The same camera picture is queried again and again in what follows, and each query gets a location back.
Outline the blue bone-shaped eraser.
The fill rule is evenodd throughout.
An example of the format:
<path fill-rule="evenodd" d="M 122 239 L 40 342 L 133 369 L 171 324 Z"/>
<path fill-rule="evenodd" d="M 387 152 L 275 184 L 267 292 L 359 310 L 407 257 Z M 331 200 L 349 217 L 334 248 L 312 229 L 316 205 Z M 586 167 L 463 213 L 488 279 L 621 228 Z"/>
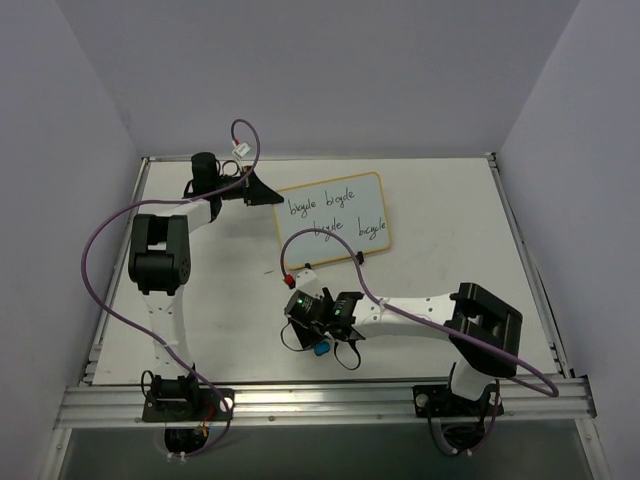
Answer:
<path fill-rule="evenodd" d="M 314 347 L 313 347 L 313 352 L 316 356 L 320 357 L 323 356 L 325 354 L 327 354 L 331 349 L 331 346 L 329 344 L 329 342 L 327 340 L 323 340 L 319 343 L 317 343 Z"/>

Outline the yellow framed whiteboard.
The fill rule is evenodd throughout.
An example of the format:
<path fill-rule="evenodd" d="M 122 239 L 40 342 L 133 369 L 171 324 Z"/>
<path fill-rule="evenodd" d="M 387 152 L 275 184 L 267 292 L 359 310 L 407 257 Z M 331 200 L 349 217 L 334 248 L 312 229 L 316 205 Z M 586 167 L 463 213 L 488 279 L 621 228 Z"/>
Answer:
<path fill-rule="evenodd" d="M 299 269 L 348 257 L 348 249 L 371 254 L 391 246 L 391 227 L 381 177 L 376 172 L 285 188 L 274 207 L 279 240 L 288 243 L 285 267 Z"/>

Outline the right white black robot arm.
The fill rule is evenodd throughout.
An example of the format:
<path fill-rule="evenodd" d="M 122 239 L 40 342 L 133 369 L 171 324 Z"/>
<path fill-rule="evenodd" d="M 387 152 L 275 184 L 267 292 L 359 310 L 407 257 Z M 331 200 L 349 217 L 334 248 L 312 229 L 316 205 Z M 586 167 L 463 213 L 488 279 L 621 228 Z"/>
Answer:
<path fill-rule="evenodd" d="M 284 308 L 285 317 L 310 342 L 331 338 L 351 348 L 358 341 L 382 336 L 423 337 L 450 342 L 460 354 L 444 400 L 455 412 L 475 406 L 488 385 L 517 373 L 522 314 L 475 283 L 456 292 L 424 298 L 382 298 L 361 292 L 296 290 Z"/>

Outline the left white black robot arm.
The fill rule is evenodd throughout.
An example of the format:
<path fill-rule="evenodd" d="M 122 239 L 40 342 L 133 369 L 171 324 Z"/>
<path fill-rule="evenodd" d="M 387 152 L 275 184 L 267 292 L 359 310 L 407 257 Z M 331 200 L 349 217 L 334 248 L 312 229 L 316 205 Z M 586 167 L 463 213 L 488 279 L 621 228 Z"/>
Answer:
<path fill-rule="evenodd" d="M 212 153 L 193 155 L 191 170 L 183 204 L 163 214 L 134 217 L 128 261 L 128 274 L 142 294 L 154 343 L 149 396 L 165 402 L 179 419 L 194 417 L 202 405 L 183 310 L 184 287 L 191 275 L 190 234 L 216 220 L 225 200 L 241 199 L 247 206 L 284 202 L 248 167 L 225 174 Z"/>

